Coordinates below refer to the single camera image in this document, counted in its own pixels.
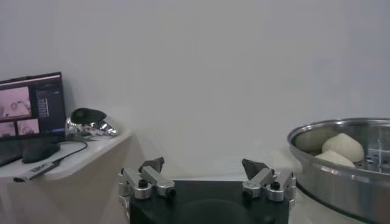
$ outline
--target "black computer mouse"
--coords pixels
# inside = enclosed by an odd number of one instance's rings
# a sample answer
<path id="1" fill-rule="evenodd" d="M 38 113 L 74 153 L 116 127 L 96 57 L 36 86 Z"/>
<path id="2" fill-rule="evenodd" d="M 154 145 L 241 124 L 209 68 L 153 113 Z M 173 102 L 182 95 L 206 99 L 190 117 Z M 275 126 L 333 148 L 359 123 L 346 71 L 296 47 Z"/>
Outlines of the black computer mouse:
<path id="1" fill-rule="evenodd" d="M 23 163 L 35 163 L 44 160 L 60 150 L 58 144 L 31 145 L 23 151 Z"/>

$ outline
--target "black platform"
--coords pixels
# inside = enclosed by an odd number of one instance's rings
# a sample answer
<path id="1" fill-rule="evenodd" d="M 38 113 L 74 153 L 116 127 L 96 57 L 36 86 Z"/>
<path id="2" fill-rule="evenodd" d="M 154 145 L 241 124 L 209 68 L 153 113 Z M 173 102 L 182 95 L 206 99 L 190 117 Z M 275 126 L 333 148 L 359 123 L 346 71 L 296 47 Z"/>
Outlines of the black platform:
<path id="1" fill-rule="evenodd" d="M 286 224 L 289 202 L 263 194 L 245 201 L 240 181 L 175 181 L 172 200 L 154 189 L 147 200 L 130 198 L 131 224 Z"/>

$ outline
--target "metal rim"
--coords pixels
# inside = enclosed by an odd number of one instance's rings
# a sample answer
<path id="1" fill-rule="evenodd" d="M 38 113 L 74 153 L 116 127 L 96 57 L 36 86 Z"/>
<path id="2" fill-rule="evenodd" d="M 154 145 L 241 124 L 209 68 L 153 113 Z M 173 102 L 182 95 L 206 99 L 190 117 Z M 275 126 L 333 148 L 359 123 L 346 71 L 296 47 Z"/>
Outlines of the metal rim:
<path id="1" fill-rule="evenodd" d="M 339 164 L 335 164 L 333 162 L 325 161 L 323 159 L 316 158 L 308 153 L 305 153 L 295 147 L 292 143 L 292 140 L 299 134 L 304 133 L 305 131 L 328 126 L 331 124 L 388 124 L 390 126 L 390 119 L 389 118 L 374 118 L 374 117 L 357 117 L 357 118 L 347 118 L 347 119 L 333 119 L 333 120 L 326 120 L 326 121 L 320 121 L 320 122 L 314 122 L 310 124 L 303 125 L 301 127 L 295 128 L 293 131 L 291 131 L 287 136 L 287 141 L 290 145 L 290 149 L 293 152 L 293 154 L 297 153 L 298 155 L 306 158 L 307 160 L 310 160 L 316 164 L 320 164 L 322 166 L 329 167 L 331 169 L 335 169 L 339 172 L 344 172 L 346 175 L 359 175 L 369 178 L 378 178 L 378 180 L 383 180 L 384 178 L 387 179 L 387 181 L 390 181 L 390 173 L 379 173 L 375 171 L 370 170 L 363 170 L 363 169 L 356 169 L 352 167 L 347 167 Z"/>

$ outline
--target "white wall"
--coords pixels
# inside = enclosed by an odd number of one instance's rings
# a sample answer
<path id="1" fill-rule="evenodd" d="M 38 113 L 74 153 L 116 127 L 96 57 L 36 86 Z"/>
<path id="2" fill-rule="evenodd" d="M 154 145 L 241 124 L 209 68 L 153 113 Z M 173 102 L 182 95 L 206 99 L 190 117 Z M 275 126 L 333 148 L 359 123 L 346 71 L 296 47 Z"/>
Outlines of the white wall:
<path id="1" fill-rule="evenodd" d="M 62 71 L 68 111 L 100 108 L 131 125 L 137 155 L 164 156 L 170 176 L 241 174 L 243 157 L 296 167 L 292 128 L 389 116 L 389 9 L 387 0 L 1 0 L 0 77 Z M 124 166 L 142 160 L 128 157 Z M 56 211 L 58 223 L 83 220 Z"/>

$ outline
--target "screw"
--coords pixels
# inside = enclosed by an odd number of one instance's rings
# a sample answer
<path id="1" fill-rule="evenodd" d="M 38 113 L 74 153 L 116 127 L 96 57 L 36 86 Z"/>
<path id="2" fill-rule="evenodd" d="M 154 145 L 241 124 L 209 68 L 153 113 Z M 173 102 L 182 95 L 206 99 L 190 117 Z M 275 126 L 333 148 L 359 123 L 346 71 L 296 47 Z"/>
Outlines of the screw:
<path id="1" fill-rule="evenodd" d="M 147 187 L 147 185 L 148 185 L 148 182 L 146 180 L 144 180 L 144 179 L 139 180 L 139 182 L 138 182 L 138 187 L 139 188 L 145 188 L 145 187 Z"/>
<path id="2" fill-rule="evenodd" d="M 272 182 L 271 183 L 271 189 L 272 190 L 279 190 L 280 189 L 280 183 L 276 182 L 276 181 Z"/>

